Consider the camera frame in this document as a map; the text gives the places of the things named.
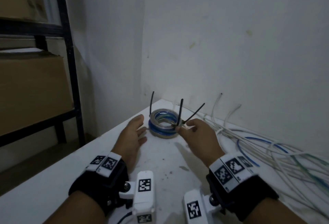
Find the spool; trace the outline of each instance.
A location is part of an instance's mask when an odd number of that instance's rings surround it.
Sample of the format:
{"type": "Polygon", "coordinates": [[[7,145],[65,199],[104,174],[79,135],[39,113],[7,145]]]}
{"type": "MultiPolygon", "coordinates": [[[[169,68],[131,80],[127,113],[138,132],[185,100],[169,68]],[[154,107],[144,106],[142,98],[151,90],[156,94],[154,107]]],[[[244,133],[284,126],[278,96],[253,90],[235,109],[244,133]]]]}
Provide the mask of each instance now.
{"type": "Polygon", "coordinates": [[[148,121],[148,126],[150,132],[160,138],[174,138],[177,136],[175,127],[179,115],[173,110],[169,109],[157,109],[153,111],[150,115],[150,120],[148,121]]]}

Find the qr code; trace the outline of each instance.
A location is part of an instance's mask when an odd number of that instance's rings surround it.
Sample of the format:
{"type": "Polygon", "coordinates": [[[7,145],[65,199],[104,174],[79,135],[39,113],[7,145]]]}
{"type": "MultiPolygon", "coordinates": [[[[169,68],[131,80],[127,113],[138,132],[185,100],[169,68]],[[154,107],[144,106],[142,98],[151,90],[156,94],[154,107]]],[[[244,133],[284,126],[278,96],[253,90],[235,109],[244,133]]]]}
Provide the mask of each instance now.
{"type": "Polygon", "coordinates": [[[236,158],[228,160],[225,164],[235,175],[245,169],[236,158]]]}
{"type": "Polygon", "coordinates": [[[103,168],[112,170],[114,168],[114,166],[116,165],[118,160],[115,160],[111,157],[107,157],[107,159],[105,160],[105,162],[102,164],[103,168]]]}
{"type": "Polygon", "coordinates": [[[138,215],[137,222],[138,223],[152,222],[152,215],[151,214],[138,215]]]}
{"type": "Polygon", "coordinates": [[[222,185],[225,185],[229,180],[233,178],[232,174],[224,165],[216,170],[214,174],[222,185]]]}
{"type": "Polygon", "coordinates": [[[151,179],[141,179],[138,181],[138,192],[151,191],[151,179]]]}
{"type": "Polygon", "coordinates": [[[240,156],[238,157],[240,159],[240,161],[247,167],[247,168],[251,168],[253,167],[251,163],[249,163],[249,161],[243,157],[243,156],[240,156]]]}
{"type": "Polygon", "coordinates": [[[194,202],[187,203],[187,211],[188,211],[188,217],[190,219],[200,217],[201,211],[200,211],[200,207],[199,207],[199,202],[194,201],[194,202]]]}
{"type": "Polygon", "coordinates": [[[97,156],[90,164],[100,164],[104,158],[105,156],[97,156]]]}

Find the person's left hand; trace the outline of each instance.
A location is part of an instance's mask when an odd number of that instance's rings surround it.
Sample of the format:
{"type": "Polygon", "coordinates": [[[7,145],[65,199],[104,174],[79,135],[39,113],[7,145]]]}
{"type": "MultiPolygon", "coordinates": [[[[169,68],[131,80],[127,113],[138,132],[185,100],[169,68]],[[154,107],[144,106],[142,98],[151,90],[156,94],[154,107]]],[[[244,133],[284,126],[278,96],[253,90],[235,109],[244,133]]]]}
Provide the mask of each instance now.
{"type": "Polygon", "coordinates": [[[120,155],[122,160],[124,160],[128,171],[134,167],[138,150],[147,140],[147,137],[138,139],[138,137],[146,131],[146,127],[138,129],[143,125],[143,121],[144,116],[142,114],[130,120],[126,128],[120,133],[118,140],[112,149],[112,152],[120,155]]]}

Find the hand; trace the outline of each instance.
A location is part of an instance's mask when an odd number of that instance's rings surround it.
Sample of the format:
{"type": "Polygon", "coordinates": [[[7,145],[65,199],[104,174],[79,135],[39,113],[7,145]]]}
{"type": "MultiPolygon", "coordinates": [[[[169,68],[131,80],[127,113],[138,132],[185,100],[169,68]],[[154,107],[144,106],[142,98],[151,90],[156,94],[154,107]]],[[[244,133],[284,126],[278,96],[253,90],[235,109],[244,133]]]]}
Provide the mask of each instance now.
{"type": "Polygon", "coordinates": [[[176,131],[184,138],[189,148],[205,166],[209,167],[218,158],[225,155],[220,148],[215,131],[200,119],[192,119],[186,122],[191,129],[176,127],[176,131]]]}
{"type": "Polygon", "coordinates": [[[130,120],[126,128],[120,133],[112,149],[112,152],[121,155],[121,159],[126,163],[128,171],[134,167],[139,148],[147,141],[147,137],[138,139],[146,131],[146,127],[138,129],[143,125],[143,121],[144,116],[142,114],[130,120]]]}

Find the metal shelf frame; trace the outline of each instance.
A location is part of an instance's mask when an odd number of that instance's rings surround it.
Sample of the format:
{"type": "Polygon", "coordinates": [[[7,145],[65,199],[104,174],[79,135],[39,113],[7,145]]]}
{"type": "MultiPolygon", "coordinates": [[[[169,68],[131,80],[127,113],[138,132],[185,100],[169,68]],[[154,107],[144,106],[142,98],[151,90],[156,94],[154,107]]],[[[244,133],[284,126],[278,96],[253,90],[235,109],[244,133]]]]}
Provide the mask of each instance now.
{"type": "Polygon", "coordinates": [[[74,109],[64,114],[46,119],[39,123],[35,123],[28,127],[0,136],[0,147],[5,146],[9,143],[13,143],[35,132],[41,131],[52,126],[55,127],[58,143],[66,143],[63,121],[74,117],[76,118],[80,147],[85,145],[78,78],[75,66],[73,41],[70,22],[68,19],[68,9],[66,6],[66,0],[57,0],[57,4],[60,12],[60,21],[62,24],[61,26],[48,23],[0,20],[0,34],[34,36],[35,46],[43,50],[48,50],[46,37],[64,38],[66,52],[68,56],[68,68],[71,80],[74,109]]]}

